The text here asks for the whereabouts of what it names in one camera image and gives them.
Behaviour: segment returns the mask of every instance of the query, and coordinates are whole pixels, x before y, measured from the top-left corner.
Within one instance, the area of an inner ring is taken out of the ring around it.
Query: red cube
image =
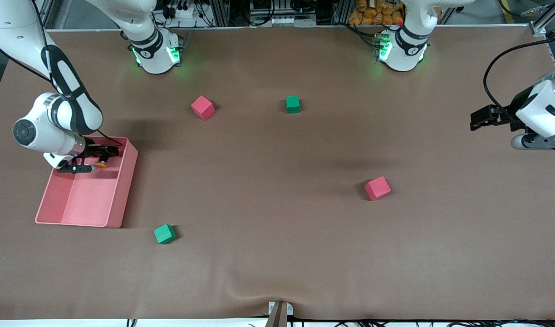
[[[371,180],[368,184],[366,184],[366,192],[370,197],[370,201],[374,201],[375,199],[388,195],[391,192],[391,189],[384,176],[380,176],[379,178]]]
[[[215,113],[213,104],[202,95],[191,105],[192,110],[202,120],[207,120]]]

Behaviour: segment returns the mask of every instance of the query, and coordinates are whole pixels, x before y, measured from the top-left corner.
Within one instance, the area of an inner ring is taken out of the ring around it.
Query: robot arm
[[[406,17],[398,30],[386,30],[387,51],[379,60],[399,72],[416,67],[427,49],[427,40],[435,29],[438,16],[434,6],[458,7],[471,4],[475,0],[404,0]]]
[[[510,124],[512,132],[525,134],[511,140],[514,149],[555,149],[555,69],[525,89],[510,105],[485,106],[471,115],[471,130]]]
[[[152,11],[157,0],[86,0],[114,21],[132,44],[138,64],[151,74],[161,74],[180,63],[180,39],[167,29],[157,29]]]
[[[0,0],[0,50],[39,72],[57,93],[37,97],[29,113],[18,120],[13,133],[28,149],[44,153],[54,168],[91,153],[84,137],[103,122],[67,56],[42,29],[31,0]]]

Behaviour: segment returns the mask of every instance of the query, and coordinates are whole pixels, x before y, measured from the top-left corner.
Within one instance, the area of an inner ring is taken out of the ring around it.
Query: pink plastic bin
[[[110,144],[103,137],[88,136]],[[53,169],[35,217],[36,223],[119,228],[124,218],[138,150],[126,137],[114,137],[123,144],[120,157],[110,158],[107,168],[91,173],[58,173]],[[97,158],[86,158],[94,164]]]

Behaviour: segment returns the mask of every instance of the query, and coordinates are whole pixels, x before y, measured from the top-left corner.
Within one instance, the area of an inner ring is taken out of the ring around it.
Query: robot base
[[[163,74],[173,67],[180,67],[184,39],[167,29],[158,29],[164,38],[163,46],[155,52],[153,58],[143,58],[132,48],[139,67],[151,74]]]
[[[402,48],[396,44],[396,32],[386,30],[380,34],[376,34],[373,38],[374,58],[377,64],[385,64],[388,68],[397,72],[407,72],[417,66],[424,58],[424,52],[427,49],[425,45],[422,50],[413,48],[417,53],[415,55],[407,55]]]

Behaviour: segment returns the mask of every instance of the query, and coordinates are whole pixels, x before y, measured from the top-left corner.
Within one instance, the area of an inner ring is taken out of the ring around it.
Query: black cable
[[[261,23],[255,23],[254,21],[250,21],[250,19],[246,17],[246,12],[251,11],[250,8],[246,7],[246,5],[250,3],[250,1],[244,0],[242,2],[242,7],[241,7],[241,16],[243,17],[243,20],[248,25],[251,25],[251,26],[259,26],[269,22],[271,18],[273,18],[273,15],[275,14],[275,4],[273,3],[273,0],[268,0],[268,1],[269,1],[269,6],[267,7],[267,17],[265,17],[265,19]]]
[[[499,6],[501,6],[501,8],[503,8],[503,11],[510,14],[511,16],[516,16],[516,17],[521,17],[520,13],[514,13],[511,12],[509,9],[505,8],[505,6],[503,5],[503,2],[501,0],[497,0],[499,1]]]
[[[126,319],[126,327],[135,327],[138,319]]]
[[[163,21],[161,20],[157,20],[157,18],[154,16],[154,12],[152,12],[152,20],[154,21],[154,24],[156,26],[158,26],[159,24],[164,27],[165,23],[163,23]]]
[[[41,36],[43,37],[43,44],[45,44],[45,66],[47,67],[47,70],[49,71],[49,81],[51,82],[51,85],[55,88],[54,85],[54,79],[53,76],[51,74],[51,67],[50,62],[51,62],[51,58],[49,57],[49,46],[47,45],[47,37],[45,37],[45,27],[43,27],[43,21],[41,20],[41,14],[39,13],[39,8],[37,8],[37,4],[35,3],[35,0],[32,1],[33,4],[33,8],[35,9],[35,13],[37,14],[37,21],[39,22],[39,27],[41,27]]]
[[[553,4],[551,4],[551,5],[549,6],[549,8],[547,8],[547,10],[551,10],[551,9],[553,9],[554,7],[555,7],[555,2],[554,2]],[[539,18],[538,18],[538,19],[535,21],[535,23],[533,23],[533,24],[534,24],[534,25],[538,25],[538,24],[540,23],[541,19],[543,19],[543,17],[545,17],[545,15],[539,16]],[[546,25],[547,23],[549,23],[549,21],[550,21],[551,19],[553,19],[554,17],[555,17],[555,16],[548,17],[548,18],[547,18],[547,21],[545,21],[544,25]]]
[[[195,25],[194,25],[193,27],[189,27],[189,28],[188,28],[187,37],[184,38],[184,42],[182,43],[182,48],[181,48],[182,50],[184,50],[184,48],[187,47],[187,45],[188,45],[188,37],[191,36],[191,30],[192,30],[194,27],[196,27],[196,21],[195,21]]]
[[[205,22],[205,24],[207,24],[209,27],[215,27],[213,25],[213,23],[209,20],[209,17],[207,17],[201,0],[195,0],[195,7],[196,7],[197,12],[199,13],[199,16],[202,15],[201,18],[203,18],[203,21]]]
[[[360,39],[364,43],[366,43],[368,46],[372,46],[373,48],[379,48],[380,47],[378,45],[375,45],[375,44],[371,43],[370,41],[368,41],[367,39],[364,38],[364,37],[375,37],[376,34],[371,34],[371,33],[365,33],[365,32],[362,32],[362,31],[358,31],[358,27],[356,27],[356,26],[353,27],[352,25],[349,25],[349,24],[346,24],[346,23],[341,23],[340,22],[340,23],[335,23],[334,25],[345,26],[350,31],[356,33],[360,37]]]
[[[398,32],[398,31],[400,31],[400,27],[398,27],[397,29],[393,30],[393,29],[391,29],[390,27],[388,27],[388,26],[386,26],[386,25],[384,25],[384,24],[374,24],[374,25],[383,26],[383,27],[385,27],[385,29],[388,29],[388,30],[391,31],[391,32]]]
[[[25,69],[28,70],[29,72],[34,73],[35,75],[37,75],[38,77],[41,77],[42,79],[44,79],[44,80],[46,80],[46,81],[49,81],[49,79],[47,79],[47,77],[43,76],[42,74],[39,74],[38,72],[36,72],[35,70],[33,70],[33,69],[29,68],[28,66],[24,65],[22,62],[18,61],[17,59],[12,58],[11,56],[9,56],[9,54],[7,54],[7,53],[6,53],[5,51],[3,51],[1,48],[0,48],[0,52],[1,52],[4,56],[6,56],[9,60],[11,60],[12,62],[14,62],[14,63],[20,65],[22,68],[25,68]]]
[[[113,138],[107,136],[106,134],[102,133],[101,130],[97,130],[97,132],[100,133],[102,136],[104,136],[106,139],[109,139],[110,141],[116,143],[119,147],[122,147],[122,143],[120,143],[119,141],[116,141],[115,139],[113,139]]]
[[[504,112],[505,115],[507,116],[507,118],[509,118],[509,120],[511,120],[514,123],[517,123],[517,121],[514,118],[511,117],[511,115],[507,112],[507,110],[503,109],[503,106],[501,106],[501,104],[495,99],[495,97],[493,97],[493,95],[491,94],[491,91],[489,91],[489,87],[487,87],[487,76],[489,76],[489,72],[491,71],[491,68],[493,68],[493,65],[502,56],[504,56],[504,55],[506,55],[506,54],[508,54],[512,51],[518,50],[518,49],[527,48],[528,46],[551,43],[551,42],[555,42],[555,37],[553,39],[541,40],[541,41],[535,41],[535,42],[531,42],[531,43],[516,45],[516,46],[514,46],[512,48],[509,48],[509,49],[503,51],[502,53],[498,54],[498,56],[495,57],[495,59],[493,59],[491,64],[489,64],[489,66],[487,66],[487,69],[485,70],[485,74],[483,75],[483,88],[485,89],[485,93],[487,93],[487,96],[489,97],[489,99],[491,99],[491,101],[493,101],[493,103],[497,106],[497,108],[499,108],[499,110],[501,110],[501,112]]]

